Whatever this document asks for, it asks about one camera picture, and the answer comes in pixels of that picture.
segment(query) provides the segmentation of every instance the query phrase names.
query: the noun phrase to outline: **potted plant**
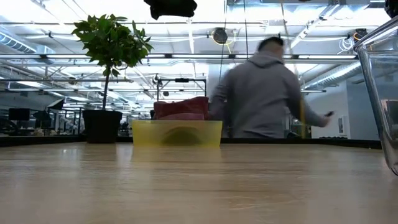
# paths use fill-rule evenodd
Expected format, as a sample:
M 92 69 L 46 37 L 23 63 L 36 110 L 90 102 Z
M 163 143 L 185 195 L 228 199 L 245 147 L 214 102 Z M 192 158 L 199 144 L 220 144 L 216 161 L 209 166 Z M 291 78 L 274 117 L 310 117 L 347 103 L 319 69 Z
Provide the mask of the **potted plant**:
M 121 70 L 135 67 L 153 49 L 149 44 L 150 37 L 146 37 L 144 29 L 137 29 L 134 21 L 133 30 L 120 24 L 126 20 L 113 14 L 99 18 L 88 16 L 87 21 L 76 22 L 76 29 L 72 32 L 84 44 L 83 50 L 88 50 L 86 55 L 91 57 L 90 62 L 97 61 L 105 68 L 102 110 L 83 112 L 87 141 L 90 143 L 112 143 L 118 136 L 122 113 L 106 111 L 109 76 L 117 77 Z

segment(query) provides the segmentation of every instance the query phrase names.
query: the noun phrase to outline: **gray hoodie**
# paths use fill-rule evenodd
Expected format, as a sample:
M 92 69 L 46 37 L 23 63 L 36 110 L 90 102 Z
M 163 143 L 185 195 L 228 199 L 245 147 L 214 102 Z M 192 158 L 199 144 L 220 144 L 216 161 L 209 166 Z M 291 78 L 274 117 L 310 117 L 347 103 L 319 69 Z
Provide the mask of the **gray hoodie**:
M 234 138 L 284 138 L 285 108 L 300 119 L 301 99 L 297 76 L 273 53 L 261 52 L 225 74 L 211 97 L 210 116 L 223 119 L 228 108 Z M 306 124 L 324 125 L 306 103 L 304 116 Z

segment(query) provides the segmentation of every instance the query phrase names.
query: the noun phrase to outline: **tree trunk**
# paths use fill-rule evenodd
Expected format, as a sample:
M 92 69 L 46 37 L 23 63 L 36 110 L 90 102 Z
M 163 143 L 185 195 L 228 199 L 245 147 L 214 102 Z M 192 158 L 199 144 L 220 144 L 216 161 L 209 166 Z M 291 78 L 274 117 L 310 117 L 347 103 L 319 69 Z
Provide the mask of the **tree trunk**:
M 104 98 L 102 100 L 102 110 L 106 109 L 106 95 L 108 93 L 108 84 L 109 84 L 109 76 L 111 74 L 107 74 L 106 79 L 105 79 L 105 90 L 104 90 Z

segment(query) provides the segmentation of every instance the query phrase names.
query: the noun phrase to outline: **green leaves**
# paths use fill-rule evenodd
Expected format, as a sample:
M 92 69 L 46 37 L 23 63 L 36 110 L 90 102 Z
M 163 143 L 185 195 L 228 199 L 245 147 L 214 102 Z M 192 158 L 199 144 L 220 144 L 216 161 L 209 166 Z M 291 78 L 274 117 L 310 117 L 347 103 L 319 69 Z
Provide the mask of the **green leaves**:
M 137 29 L 134 21 L 131 22 L 132 30 L 118 23 L 126 20 L 126 17 L 111 14 L 99 18 L 88 16 L 87 21 L 74 23 L 76 29 L 72 34 L 83 43 L 91 62 L 106 67 L 104 76 L 116 77 L 120 70 L 135 67 L 153 49 L 150 37 L 144 29 Z

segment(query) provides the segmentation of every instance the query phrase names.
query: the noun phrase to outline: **wooden table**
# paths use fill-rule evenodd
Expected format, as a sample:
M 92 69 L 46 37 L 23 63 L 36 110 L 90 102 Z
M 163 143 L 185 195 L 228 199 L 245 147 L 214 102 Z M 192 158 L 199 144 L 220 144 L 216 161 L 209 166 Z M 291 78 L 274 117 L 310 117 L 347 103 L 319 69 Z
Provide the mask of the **wooden table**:
M 0 148 L 0 223 L 398 223 L 381 151 L 316 145 Z

